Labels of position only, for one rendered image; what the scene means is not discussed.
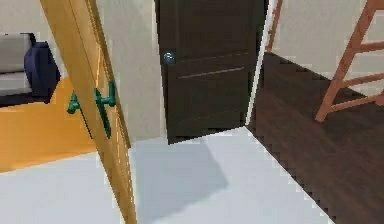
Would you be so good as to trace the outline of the dark brown room door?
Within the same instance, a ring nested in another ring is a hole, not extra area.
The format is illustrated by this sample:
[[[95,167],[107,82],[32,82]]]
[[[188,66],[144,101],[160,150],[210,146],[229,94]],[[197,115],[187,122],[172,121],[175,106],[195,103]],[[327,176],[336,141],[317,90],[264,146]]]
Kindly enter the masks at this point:
[[[243,126],[269,0],[154,3],[168,142]]]

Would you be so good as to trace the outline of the light wooden room door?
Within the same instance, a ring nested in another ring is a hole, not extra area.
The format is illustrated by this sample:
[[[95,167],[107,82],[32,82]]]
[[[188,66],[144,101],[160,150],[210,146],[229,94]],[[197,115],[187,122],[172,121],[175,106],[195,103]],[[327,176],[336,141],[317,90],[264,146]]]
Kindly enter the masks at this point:
[[[138,224],[128,156],[130,140],[96,0],[40,0],[40,4],[124,224]],[[107,97],[110,81],[115,84],[116,105],[113,108],[105,106],[111,125],[111,137],[107,138],[95,103],[94,89],[97,88],[103,97]]]

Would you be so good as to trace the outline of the dark blue pillow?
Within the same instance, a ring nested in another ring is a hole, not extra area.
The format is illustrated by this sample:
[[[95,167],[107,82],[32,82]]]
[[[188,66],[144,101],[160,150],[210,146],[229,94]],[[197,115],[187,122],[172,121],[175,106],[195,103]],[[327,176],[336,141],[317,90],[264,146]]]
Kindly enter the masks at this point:
[[[47,42],[36,42],[24,56],[24,70],[34,97],[53,95],[61,75]]]

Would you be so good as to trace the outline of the reddish wooden ladder shelf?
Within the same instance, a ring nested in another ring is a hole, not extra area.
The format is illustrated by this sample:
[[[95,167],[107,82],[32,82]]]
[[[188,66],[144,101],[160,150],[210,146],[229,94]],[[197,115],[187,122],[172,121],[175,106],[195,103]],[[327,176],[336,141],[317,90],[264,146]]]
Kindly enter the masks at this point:
[[[377,105],[384,104],[384,91],[373,96],[367,96],[337,104],[334,103],[337,94],[343,88],[384,80],[384,72],[368,74],[353,79],[345,79],[357,54],[384,50],[384,40],[379,42],[363,42],[377,11],[384,11],[384,0],[365,0],[364,7],[359,15],[356,25],[354,26],[348,44],[345,47],[342,57],[338,62],[336,71],[330,80],[330,84],[314,116],[315,121],[324,122],[327,115],[330,113],[367,103],[375,102]]]

